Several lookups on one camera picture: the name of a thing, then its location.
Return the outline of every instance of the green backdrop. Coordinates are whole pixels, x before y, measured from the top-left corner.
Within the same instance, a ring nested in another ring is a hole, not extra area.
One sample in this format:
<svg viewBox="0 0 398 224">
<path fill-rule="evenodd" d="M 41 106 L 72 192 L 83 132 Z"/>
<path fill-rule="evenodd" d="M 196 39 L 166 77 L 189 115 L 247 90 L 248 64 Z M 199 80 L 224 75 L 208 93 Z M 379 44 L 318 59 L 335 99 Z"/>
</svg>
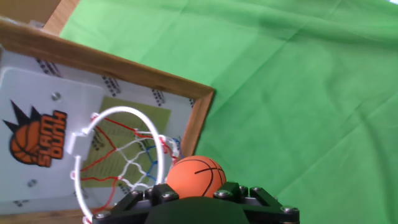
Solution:
<svg viewBox="0 0 398 224">
<path fill-rule="evenodd" d="M 398 6 L 81 0 L 62 37 L 214 87 L 197 154 L 302 223 L 398 223 Z"/>
</svg>

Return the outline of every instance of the white rim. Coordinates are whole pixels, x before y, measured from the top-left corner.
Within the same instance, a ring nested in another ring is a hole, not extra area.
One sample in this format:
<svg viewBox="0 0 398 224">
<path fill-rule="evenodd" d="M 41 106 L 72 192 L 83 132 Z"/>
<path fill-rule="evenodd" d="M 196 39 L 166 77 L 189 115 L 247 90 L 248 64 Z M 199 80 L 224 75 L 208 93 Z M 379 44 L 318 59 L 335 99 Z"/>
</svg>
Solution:
<svg viewBox="0 0 398 224">
<path fill-rule="evenodd" d="M 160 136 L 159 133 L 156 130 L 156 127 L 154 124 L 150 121 L 150 119 L 140 112 L 139 110 L 136 110 L 134 108 L 130 108 L 127 106 L 116 106 L 114 108 L 107 109 L 100 113 L 94 120 L 90 123 L 90 125 L 87 128 L 83 128 L 82 132 L 83 134 L 89 134 L 92 132 L 92 130 L 95 128 L 95 126 L 103 120 L 105 117 L 113 114 L 113 113 L 131 113 L 139 117 L 148 127 L 150 133 L 152 134 L 152 137 L 154 138 L 155 141 L 155 146 L 156 146 L 156 153 L 157 153 L 157 178 L 156 178 L 156 184 L 161 184 L 162 181 L 164 180 L 164 154 L 162 150 L 162 143 L 160 142 Z M 81 156 L 77 155 L 75 157 L 75 176 L 74 176 L 74 181 L 75 181 L 75 191 L 76 191 L 76 197 L 79 203 L 79 206 L 83 213 L 85 214 L 85 217 L 89 219 L 90 222 L 92 222 L 93 219 L 93 214 L 90 212 L 90 209 L 88 209 L 87 204 L 83 198 L 83 194 L 81 192 L 81 185 L 80 185 L 80 169 L 81 169 Z"/>
</svg>

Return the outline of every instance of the wooden frame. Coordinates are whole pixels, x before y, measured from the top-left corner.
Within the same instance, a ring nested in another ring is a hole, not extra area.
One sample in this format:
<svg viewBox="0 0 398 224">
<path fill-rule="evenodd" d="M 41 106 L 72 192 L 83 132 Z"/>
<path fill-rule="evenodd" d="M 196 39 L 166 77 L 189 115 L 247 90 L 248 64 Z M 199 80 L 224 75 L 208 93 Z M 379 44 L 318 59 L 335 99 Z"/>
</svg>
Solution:
<svg viewBox="0 0 398 224">
<path fill-rule="evenodd" d="M 60 35 L 79 2 L 80 0 L 61 0 L 43 29 L 54 35 Z"/>
<path fill-rule="evenodd" d="M 195 104 L 181 145 L 184 156 L 191 156 L 194 153 L 215 92 L 212 87 L 63 40 L 23 24 L 13 24 L 1 18 L 0 44 L 6 50 L 19 54 L 194 99 Z M 79 210 L 6 215 L 0 217 L 0 222 L 75 223 L 76 217 L 81 220 L 81 215 Z"/>
</svg>

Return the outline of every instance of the slam dunk logo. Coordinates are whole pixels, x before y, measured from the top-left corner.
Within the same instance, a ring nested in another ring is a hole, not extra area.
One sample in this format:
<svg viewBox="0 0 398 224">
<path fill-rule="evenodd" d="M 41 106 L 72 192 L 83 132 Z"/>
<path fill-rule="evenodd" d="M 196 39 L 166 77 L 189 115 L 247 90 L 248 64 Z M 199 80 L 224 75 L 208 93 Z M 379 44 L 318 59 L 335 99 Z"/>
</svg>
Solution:
<svg viewBox="0 0 398 224">
<path fill-rule="evenodd" d="M 18 124 L 4 123 L 12 131 L 9 141 L 11 155 L 28 165 L 50 167 L 52 159 L 62 159 L 67 114 L 53 111 L 53 115 L 39 114 L 32 106 L 30 117 L 13 102 Z"/>
</svg>

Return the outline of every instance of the wooden surface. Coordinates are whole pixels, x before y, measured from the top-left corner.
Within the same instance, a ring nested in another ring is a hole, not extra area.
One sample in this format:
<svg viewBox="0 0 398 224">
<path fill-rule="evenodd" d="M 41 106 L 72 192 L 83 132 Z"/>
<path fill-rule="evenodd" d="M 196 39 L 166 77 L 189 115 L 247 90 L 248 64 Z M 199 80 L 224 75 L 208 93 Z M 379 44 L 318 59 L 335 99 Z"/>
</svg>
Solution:
<svg viewBox="0 0 398 224">
<path fill-rule="evenodd" d="M 77 209 L 0 216 L 1 224 L 81 224 L 82 220 L 83 213 Z"/>
<path fill-rule="evenodd" d="M 193 109 L 185 128 L 184 137 L 181 142 L 181 148 L 184 149 L 182 154 L 184 157 L 192 156 L 197 147 L 201 129 L 205 123 L 207 112 L 213 100 L 214 91 L 203 98 L 195 101 Z"/>
<path fill-rule="evenodd" d="M 80 0 L 61 0 L 43 29 L 53 35 L 60 35 Z"/>
<path fill-rule="evenodd" d="M 0 21 L 0 43 L 6 50 L 194 100 L 213 91 L 210 86 L 5 21 Z"/>
<path fill-rule="evenodd" d="M 45 24 L 60 0 L 0 0 L 0 15 L 28 24 Z"/>
</svg>

